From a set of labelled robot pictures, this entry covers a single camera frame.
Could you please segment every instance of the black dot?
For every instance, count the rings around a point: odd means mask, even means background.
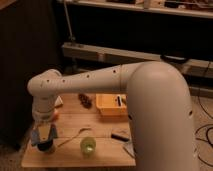
[[[191,111],[189,112],[189,116],[192,116],[192,114],[193,114],[193,111],[191,110]]]
[[[132,117],[131,117],[130,115],[128,115],[128,118],[129,118],[130,120],[132,120]]]

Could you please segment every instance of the brown object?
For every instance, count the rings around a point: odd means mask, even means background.
[[[14,2],[16,2],[16,0],[0,0],[0,10],[6,8]]]
[[[95,101],[94,94],[88,94]],[[54,123],[58,137],[54,140],[55,152],[45,154],[28,143],[22,167],[110,167],[135,166],[135,160],[123,149],[123,142],[112,138],[111,132],[115,128],[129,131],[128,117],[102,117],[99,110],[93,105],[90,110],[79,103],[78,94],[63,94],[64,105],[58,108],[60,118]],[[83,131],[69,143],[58,147],[59,144],[70,139],[83,127],[92,128],[92,131]],[[92,136],[96,140],[94,155],[85,158],[81,153],[82,138]]]
[[[87,95],[78,94],[78,98],[85,108],[90,109],[92,107],[92,100]]]

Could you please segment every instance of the white cylindrical link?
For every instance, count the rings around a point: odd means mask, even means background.
[[[131,76],[127,105],[137,171],[198,171],[188,86],[172,66],[146,62]]]

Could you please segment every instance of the orange object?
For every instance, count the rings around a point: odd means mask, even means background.
[[[104,116],[127,115],[126,95],[96,94],[96,107]]]

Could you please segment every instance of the floor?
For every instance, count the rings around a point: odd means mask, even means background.
[[[208,98],[200,98],[201,104],[205,108],[205,110],[208,113],[211,113],[213,116],[213,99]],[[198,129],[199,127],[205,125],[205,124],[213,124],[213,120],[207,116],[207,114],[203,111],[201,108],[198,98],[196,96],[192,97],[192,105],[193,105],[193,112],[195,116],[195,127]],[[205,130],[206,128],[203,128],[199,131],[197,134],[197,137],[199,138],[205,138]],[[69,170],[69,171],[78,171],[82,169],[31,169],[31,168],[22,168],[21,167],[21,160],[22,156],[24,154],[24,150],[26,147],[26,143],[28,141],[28,133],[26,133],[26,136],[22,143],[22,148],[20,151],[15,152],[12,149],[8,148],[7,146],[0,144],[0,171],[63,171],[63,170]],[[213,131],[210,132],[210,139],[213,141]],[[197,141],[198,146],[198,154],[199,156],[204,159],[206,162],[213,164],[213,148],[208,145],[207,143],[203,141]],[[213,171],[212,167],[207,166],[206,164],[200,163],[200,171]],[[134,167],[129,168],[87,168],[84,169],[85,171],[133,171]]]

